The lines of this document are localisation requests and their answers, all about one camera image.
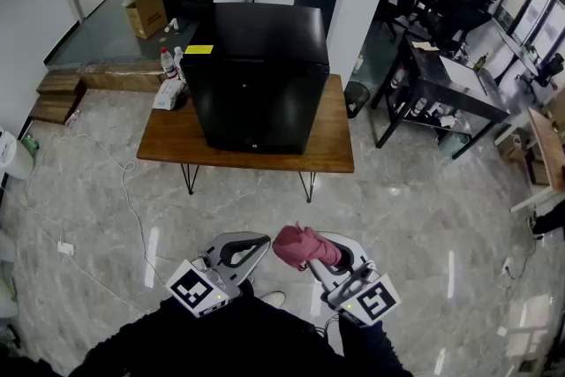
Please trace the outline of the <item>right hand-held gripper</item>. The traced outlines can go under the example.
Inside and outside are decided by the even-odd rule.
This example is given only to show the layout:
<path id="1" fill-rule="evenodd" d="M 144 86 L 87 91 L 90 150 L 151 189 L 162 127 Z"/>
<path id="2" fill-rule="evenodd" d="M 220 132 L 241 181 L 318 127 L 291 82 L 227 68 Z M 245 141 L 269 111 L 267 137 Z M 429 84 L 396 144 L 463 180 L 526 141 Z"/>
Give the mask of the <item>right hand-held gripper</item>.
<path id="1" fill-rule="evenodd" d="M 358 327 L 375 325 L 401 303 L 392 281 L 367 260 L 354 239 L 334 232 L 325 232 L 324 238 L 340 251 L 340 260 L 333 267 L 310 260 L 308 267 L 321 283 L 328 306 Z"/>

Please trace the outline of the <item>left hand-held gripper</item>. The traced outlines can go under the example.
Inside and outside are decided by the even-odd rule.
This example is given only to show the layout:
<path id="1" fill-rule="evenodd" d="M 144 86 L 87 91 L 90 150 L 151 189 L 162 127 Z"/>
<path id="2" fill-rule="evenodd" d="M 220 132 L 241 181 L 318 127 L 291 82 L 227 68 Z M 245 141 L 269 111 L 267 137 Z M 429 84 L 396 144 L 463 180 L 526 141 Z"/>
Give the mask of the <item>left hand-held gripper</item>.
<path id="1" fill-rule="evenodd" d="M 269 247 L 268 235 L 250 231 L 220 234 L 194 260 L 184 260 L 166 287 L 195 318 L 203 317 L 241 296 L 239 285 Z"/>

